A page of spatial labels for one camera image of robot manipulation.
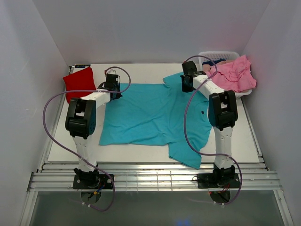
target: white tabletop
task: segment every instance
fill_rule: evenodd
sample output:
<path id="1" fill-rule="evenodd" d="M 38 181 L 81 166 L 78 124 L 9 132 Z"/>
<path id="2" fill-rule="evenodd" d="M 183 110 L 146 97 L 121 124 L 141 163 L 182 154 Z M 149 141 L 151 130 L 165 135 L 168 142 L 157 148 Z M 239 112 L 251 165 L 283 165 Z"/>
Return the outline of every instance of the white tabletop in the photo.
<path id="1" fill-rule="evenodd" d="M 94 73 L 96 87 L 105 81 L 104 70 L 110 66 L 120 66 L 131 75 L 132 83 L 163 83 L 163 78 L 182 71 L 181 64 L 117 64 L 117 65 L 91 65 Z M 119 70 L 117 74 L 122 83 L 127 83 L 128 78 Z M 232 135 L 232 156 L 239 163 L 257 163 L 258 155 L 252 133 L 247 121 L 246 113 L 240 99 L 237 100 L 238 120 Z M 55 139 L 66 147 L 76 151 L 74 141 L 65 129 L 65 119 L 68 103 L 64 102 L 61 116 L 55 132 Z M 95 153 L 97 162 L 122 162 L 122 163 L 169 163 L 176 162 L 168 158 L 168 146 L 147 145 L 107 145 L 100 146 L 99 138 L 103 129 L 105 105 L 98 108 L 96 113 L 97 126 L 91 137 L 89 148 Z M 201 150 L 204 153 L 215 153 L 215 136 L 213 129 L 210 132 L 207 145 Z M 75 155 L 62 149 L 57 144 L 52 144 L 49 162 L 78 162 Z M 202 156 L 202 162 L 214 162 L 214 157 Z"/>

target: black mounting plate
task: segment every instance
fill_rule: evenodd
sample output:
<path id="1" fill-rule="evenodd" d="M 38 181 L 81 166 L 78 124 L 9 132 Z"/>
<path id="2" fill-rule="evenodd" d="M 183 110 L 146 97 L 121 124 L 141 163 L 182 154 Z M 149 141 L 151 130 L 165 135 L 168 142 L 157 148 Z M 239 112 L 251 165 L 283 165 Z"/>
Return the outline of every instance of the black mounting plate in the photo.
<path id="1" fill-rule="evenodd" d="M 110 174 L 111 178 L 114 180 L 114 174 Z M 108 179 L 109 177 L 105 174 L 99 174 L 99 176 L 97 176 L 99 178 L 99 182 L 104 185 L 103 189 L 113 189 L 113 185 L 112 182 L 108 183 Z M 83 182 L 80 181 L 78 175 L 74 176 L 74 181 L 73 181 L 73 189 L 77 189 L 77 190 L 81 190 L 81 189 L 91 189 L 91 190 L 97 190 L 98 187 L 88 187 L 87 185 L 85 185 Z"/>
<path id="2" fill-rule="evenodd" d="M 212 173 L 199 173 L 197 174 L 198 179 L 198 188 L 221 188 L 216 183 L 212 183 Z M 229 188 L 239 188 L 239 178 L 238 174 L 235 173 L 234 179 L 229 181 L 230 187 Z"/>

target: red towel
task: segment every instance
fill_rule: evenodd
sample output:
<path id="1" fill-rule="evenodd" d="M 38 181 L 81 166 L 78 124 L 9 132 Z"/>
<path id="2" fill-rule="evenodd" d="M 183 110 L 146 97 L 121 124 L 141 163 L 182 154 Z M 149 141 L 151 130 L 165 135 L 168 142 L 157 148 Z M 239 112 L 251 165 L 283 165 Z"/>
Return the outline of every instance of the red towel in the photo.
<path id="1" fill-rule="evenodd" d="M 93 79 L 93 71 L 91 67 L 87 67 L 83 70 L 70 74 L 66 77 L 63 77 L 66 90 L 96 90 L 94 79 Z M 73 97 L 84 97 L 92 92 L 80 92 L 80 93 L 67 93 L 66 100 L 69 103 L 71 98 Z"/>

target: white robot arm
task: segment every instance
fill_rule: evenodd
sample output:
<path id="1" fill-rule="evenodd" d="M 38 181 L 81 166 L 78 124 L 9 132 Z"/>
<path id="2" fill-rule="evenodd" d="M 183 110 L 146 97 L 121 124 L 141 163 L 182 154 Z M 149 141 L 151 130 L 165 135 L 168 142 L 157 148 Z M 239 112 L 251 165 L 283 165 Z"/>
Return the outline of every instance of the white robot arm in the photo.
<path id="1" fill-rule="evenodd" d="M 92 188 L 101 180 L 102 176 L 83 159 L 97 166 L 94 153 L 89 149 L 89 140 L 96 128 L 96 110 L 103 104 L 122 97 L 121 93 L 102 92 L 103 90 L 120 91 L 118 78 L 117 74 L 110 72 L 106 74 L 106 82 L 103 82 L 96 92 L 70 100 L 65 127 L 75 142 L 77 153 L 82 156 L 82 159 L 79 159 L 79 167 L 74 169 L 76 179 L 73 188 L 75 189 Z"/>
<path id="2" fill-rule="evenodd" d="M 208 79 L 206 73 L 197 71 L 193 61 L 182 64 L 184 75 L 182 91 L 192 92 Z M 209 100 L 208 118 L 214 128 L 216 154 L 231 156 L 231 138 L 235 121 L 238 119 L 235 93 L 225 91 L 208 80 L 199 91 Z M 235 177 L 233 161 L 217 155 L 214 161 L 213 178 L 218 184 L 227 184 Z"/>

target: plastic laundry basket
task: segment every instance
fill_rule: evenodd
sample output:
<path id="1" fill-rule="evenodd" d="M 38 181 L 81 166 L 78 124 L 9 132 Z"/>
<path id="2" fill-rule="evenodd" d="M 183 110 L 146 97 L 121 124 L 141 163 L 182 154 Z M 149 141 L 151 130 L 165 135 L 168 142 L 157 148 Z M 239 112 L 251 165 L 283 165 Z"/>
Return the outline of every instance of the plastic laundry basket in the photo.
<path id="1" fill-rule="evenodd" d="M 225 60 L 235 60 L 236 58 L 239 57 L 239 54 L 236 52 L 230 52 L 230 51 L 207 51 L 207 52 L 200 52 L 199 55 L 202 56 L 206 56 L 212 60 L 219 60 L 219 59 L 225 59 Z M 203 69 L 202 64 L 204 62 L 207 62 L 209 60 L 203 58 L 203 57 L 199 57 L 198 58 L 199 61 L 199 66 L 200 69 Z M 236 98 L 240 98 L 244 95 L 249 95 L 252 92 L 252 90 L 249 90 L 247 92 L 244 93 L 235 93 Z"/>

